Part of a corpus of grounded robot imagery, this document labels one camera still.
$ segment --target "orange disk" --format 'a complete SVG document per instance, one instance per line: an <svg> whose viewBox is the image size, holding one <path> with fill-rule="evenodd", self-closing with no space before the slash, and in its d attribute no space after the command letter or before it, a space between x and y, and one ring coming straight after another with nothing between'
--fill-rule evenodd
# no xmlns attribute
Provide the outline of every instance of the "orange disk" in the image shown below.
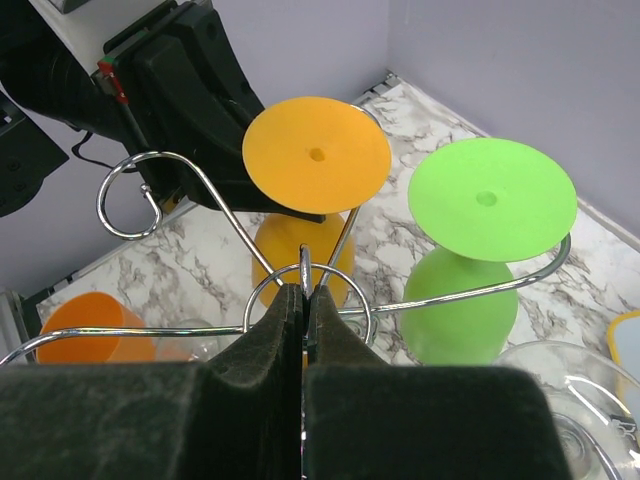
<svg viewBox="0 0 640 480"><path fill-rule="evenodd" d="M265 195L314 214L362 205L391 169L391 149L376 123L347 103L321 97L267 108L249 126L242 155Z"/></svg>

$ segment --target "black foam pad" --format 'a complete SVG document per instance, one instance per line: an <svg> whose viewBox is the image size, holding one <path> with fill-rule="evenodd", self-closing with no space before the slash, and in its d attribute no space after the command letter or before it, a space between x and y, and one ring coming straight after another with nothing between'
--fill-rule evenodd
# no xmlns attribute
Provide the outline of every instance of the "black foam pad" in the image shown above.
<svg viewBox="0 0 640 480"><path fill-rule="evenodd" d="M571 478L523 372L316 365L305 398L312 480Z"/></svg>
<svg viewBox="0 0 640 480"><path fill-rule="evenodd" d="M324 365L387 365L340 318L327 286L316 288L309 318L312 361Z"/></svg>
<svg viewBox="0 0 640 480"><path fill-rule="evenodd" d="M206 364L0 369L0 479L299 479L301 298Z"/></svg>

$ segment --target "black cable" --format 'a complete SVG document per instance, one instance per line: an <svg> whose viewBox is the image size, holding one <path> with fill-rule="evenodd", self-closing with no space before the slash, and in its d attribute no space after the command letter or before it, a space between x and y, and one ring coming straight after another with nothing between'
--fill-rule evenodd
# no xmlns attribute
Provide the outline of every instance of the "black cable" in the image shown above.
<svg viewBox="0 0 640 480"><path fill-rule="evenodd" d="M91 137L93 137L93 133L92 132L87 132L84 135L84 138L82 140L80 140L73 147L71 147L71 153L73 153L80 160L84 160L85 162L91 163L93 165L97 165L99 167L108 168L109 170L113 170L114 167L112 165L109 165L108 163L100 162L98 160L92 160L92 159L87 158L84 155L82 155L82 153L80 152L80 148L82 148L82 146L84 144L86 144L89 140L91 140ZM126 170L123 170L123 173L136 173L137 171L138 171L137 168L131 167L131 168L127 168Z"/></svg>

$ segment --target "metal ring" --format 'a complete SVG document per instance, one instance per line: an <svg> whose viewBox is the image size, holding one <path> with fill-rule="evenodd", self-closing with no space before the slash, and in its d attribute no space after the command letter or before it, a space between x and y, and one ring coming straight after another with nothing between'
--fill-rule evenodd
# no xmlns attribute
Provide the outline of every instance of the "metal ring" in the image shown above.
<svg viewBox="0 0 640 480"><path fill-rule="evenodd" d="M382 130L382 124L380 123L380 121L376 118L376 116L371 113L369 110L367 110L364 107L361 107L360 105L351 105L353 108L355 108L356 110L360 110L362 113L364 113L367 117L369 117L371 120L373 120L374 122L376 122L376 125L378 125L378 128L380 128L380 130Z"/></svg>
<svg viewBox="0 0 640 480"><path fill-rule="evenodd" d="M282 275L282 274L285 274L287 272L291 272L291 271L296 270L298 268L300 268L300 265L299 264L295 264L295 265L289 265L288 267L283 267L283 268L281 268L279 270L276 270L271 275L269 275L267 278L262 280L262 282L260 282L258 284L258 286L253 290L253 292L251 292L251 295L249 296L249 300L247 301L247 306L245 307L245 310L244 310L244 316L242 318L242 331L243 331L243 333L246 333L246 332L249 331L250 319L251 319L251 311L253 310L253 306L255 305L256 300L258 299L258 295L260 295L262 290L264 290L265 287L269 284L269 282L271 282L273 280L272 277L277 276L277 275ZM347 282L351 286L351 288L353 288L353 290L356 292L358 297L360 297L360 301L362 302L362 307L363 307L362 312L363 312L363 314L365 316L365 319L367 320L367 328L365 330L364 342L365 342L365 344L371 346L371 343L373 341L373 319L371 317L371 307L369 306L369 301L367 300L367 297L364 295L364 292L362 291L360 286L356 282L354 282L351 279L351 277L349 277L349 275L347 275L346 273L343 273L342 271L338 270L337 268L329 267L328 265L322 265L322 264L319 264L319 263L312 263L311 264L311 268L319 268L320 270L328 271L328 272L331 272L334 275L339 276L345 282Z"/></svg>
<svg viewBox="0 0 640 480"><path fill-rule="evenodd" d="M313 284L311 281L311 252L307 245L300 245L300 287L302 293L309 300L313 295Z"/></svg>
<svg viewBox="0 0 640 480"><path fill-rule="evenodd" d="M555 258L546 266L540 270L525 275L524 277L516 278L510 282L497 283L495 285L488 285L486 287L472 288L471 290L464 290L462 292L449 293L446 295L440 295L432 298L425 298L424 300L416 300L414 302L402 302L402 303L390 303L388 305L378 305L371 308L371 313L387 314L393 312L401 312L403 310L412 310L414 308L431 307L434 305L441 305L443 303L455 302L458 300L466 300L469 298L480 297L482 295L489 295L492 293L506 292L507 290L515 290L518 288L532 285L540 280L547 278L549 275L558 270L562 264L567 260L569 253L571 252L571 235L567 235L560 243L560 250ZM342 316L362 315L365 312L359 308L345 308L338 310Z"/></svg>
<svg viewBox="0 0 640 480"><path fill-rule="evenodd" d="M0 368L47 343L74 337L209 337L241 334L242 327L211 328L110 328L77 327L54 330L23 343L0 360Z"/></svg>
<svg viewBox="0 0 640 480"><path fill-rule="evenodd" d="M207 177L204 171L200 167L198 167L195 163L193 163L187 157L184 157L177 153L173 153L173 152L139 153L137 155L132 155L131 157L123 160L113 170L111 170L111 172L109 172L109 174L105 177L105 179L100 184L100 188L98 190L98 198L96 200L96 209L98 211L98 218L100 219L100 222L102 223L104 228L106 228L111 234L115 235L118 238L122 238L124 240L140 240L141 238L145 238L151 235L161 225L162 210L160 209L156 201L153 199L153 196L151 195L151 188L146 183L141 185L140 189L142 190L144 197L147 199L147 202L149 202L149 204L151 205L151 208L153 208L153 211L155 213L155 219L153 220L153 224L146 230L143 230L142 232L136 232L136 233L126 233L121 230L118 230L116 227L114 227L110 223L109 218L107 217L107 212L105 208L107 192L109 191L109 187L111 186L115 178L123 170L131 167L132 165L135 165L136 163L140 163L152 158L168 158L171 160L178 160L184 163L185 165L187 165L191 170L193 170L193 172L198 176L200 181L204 184L207 191L211 194L215 202L218 204L224 216L227 217L227 220L229 221L233 229L236 231L238 236L240 236L240 238L244 242L245 246L249 249L251 254L256 258L256 260L258 260L258 262L260 263L262 268L265 269L266 272L268 272L269 274L273 273L273 267L271 266L269 261L266 259L266 257L262 254L262 252L258 249L253 239L244 229L244 227L242 226L238 218L231 211L227 203L224 201L224 199L220 195L220 192L218 192L218 190L213 185L213 183L211 183L211 180L209 180L209 177ZM284 282L280 280L280 278L278 278L277 276L273 277L273 281L276 282L278 286L284 285Z"/></svg>

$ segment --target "red clip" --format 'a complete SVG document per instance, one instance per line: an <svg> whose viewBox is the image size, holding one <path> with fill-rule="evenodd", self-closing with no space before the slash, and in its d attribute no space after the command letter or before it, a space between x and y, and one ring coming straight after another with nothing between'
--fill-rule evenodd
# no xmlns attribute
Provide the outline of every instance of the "red clip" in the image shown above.
<svg viewBox="0 0 640 480"><path fill-rule="evenodd" d="M111 81L111 84L116 91L115 97L118 103L128 105L129 98L127 97L126 93L124 93L124 89L122 88L118 77L116 77L116 74L113 71L113 64L103 59L98 62L98 69L100 69L100 72Z"/></svg>

